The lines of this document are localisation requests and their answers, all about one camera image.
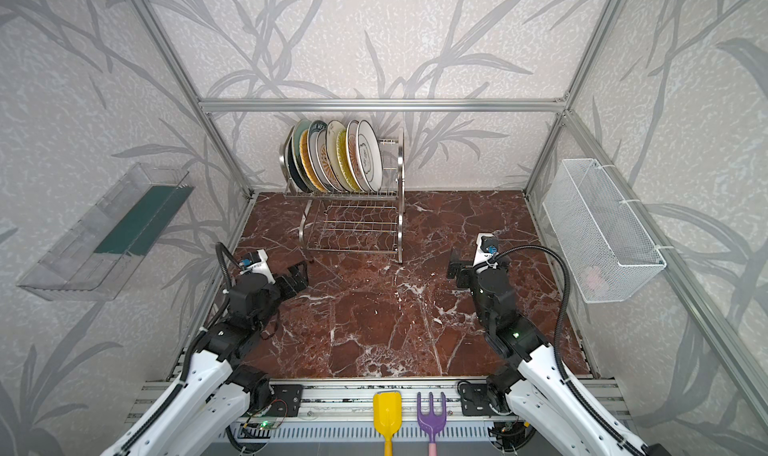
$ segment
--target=metal dish rack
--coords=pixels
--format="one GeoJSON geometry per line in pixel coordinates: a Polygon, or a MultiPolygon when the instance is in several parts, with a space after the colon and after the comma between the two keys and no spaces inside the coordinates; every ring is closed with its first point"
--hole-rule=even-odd
{"type": "Polygon", "coordinates": [[[285,197],[307,200],[299,225],[302,248],[392,254],[402,263],[406,207],[402,129],[396,140],[379,140],[379,149],[384,174],[376,193],[303,193],[287,178],[285,197]]]}

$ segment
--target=brown marble tabletop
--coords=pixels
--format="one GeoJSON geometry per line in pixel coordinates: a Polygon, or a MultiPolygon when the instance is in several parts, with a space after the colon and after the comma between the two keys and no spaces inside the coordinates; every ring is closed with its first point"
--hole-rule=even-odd
{"type": "MultiPolygon", "coordinates": [[[[265,248],[273,273],[305,259],[298,226],[305,201],[261,193],[236,256],[265,248]]],[[[477,233],[501,250],[539,243],[519,191],[407,192],[403,260],[312,252],[310,288],[280,308],[280,328],[246,358],[274,378],[479,376],[502,360],[483,339],[472,297],[446,278],[452,247],[471,259],[477,233]]],[[[560,306],[540,252],[514,253],[518,308],[551,340],[560,306]]],[[[570,322],[561,347],[575,374],[589,373],[570,322]]]]}

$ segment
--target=wall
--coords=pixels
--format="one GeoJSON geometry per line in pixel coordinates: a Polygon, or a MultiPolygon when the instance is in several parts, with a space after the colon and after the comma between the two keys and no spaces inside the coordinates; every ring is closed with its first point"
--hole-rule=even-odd
{"type": "MultiPolygon", "coordinates": [[[[576,102],[618,170],[763,368],[768,0],[628,0],[576,102]]],[[[556,161],[583,157],[564,132],[556,161]]],[[[584,341],[648,441],[673,454],[768,454],[768,437],[659,276],[624,303],[574,301],[584,341]]]]}
{"type": "Polygon", "coordinates": [[[119,0],[0,0],[0,64],[0,454],[97,454],[165,376],[245,200],[119,0]],[[137,161],[196,188],[118,297],[17,288],[137,161]]]}
{"type": "MultiPolygon", "coordinates": [[[[605,0],[150,1],[206,98],[556,98],[605,0]]],[[[552,120],[457,116],[405,120],[408,188],[507,184],[532,167],[552,120]],[[444,118],[453,123],[439,125],[444,118]],[[505,164],[473,171],[481,156],[499,154],[505,164]]],[[[239,135],[237,154],[256,187],[284,184],[275,148],[285,119],[218,119],[224,134],[239,135]]],[[[524,178],[513,187],[523,186],[524,178]]]]}

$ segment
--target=yellow toy shovel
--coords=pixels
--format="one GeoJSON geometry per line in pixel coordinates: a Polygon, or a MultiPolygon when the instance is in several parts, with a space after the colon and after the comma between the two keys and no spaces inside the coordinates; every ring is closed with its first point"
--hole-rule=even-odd
{"type": "Polygon", "coordinates": [[[384,456],[392,456],[392,436],[402,425],[402,398],[397,391],[373,395],[373,426],[384,437],[384,456]]]}

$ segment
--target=teal mat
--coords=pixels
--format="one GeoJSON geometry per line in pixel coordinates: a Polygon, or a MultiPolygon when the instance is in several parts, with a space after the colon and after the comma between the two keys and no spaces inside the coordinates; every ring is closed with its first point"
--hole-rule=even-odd
{"type": "Polygon", "coordinates": [[[101,241],[94,253],[147,256],[194,187],[153,186],[101,241]]]}

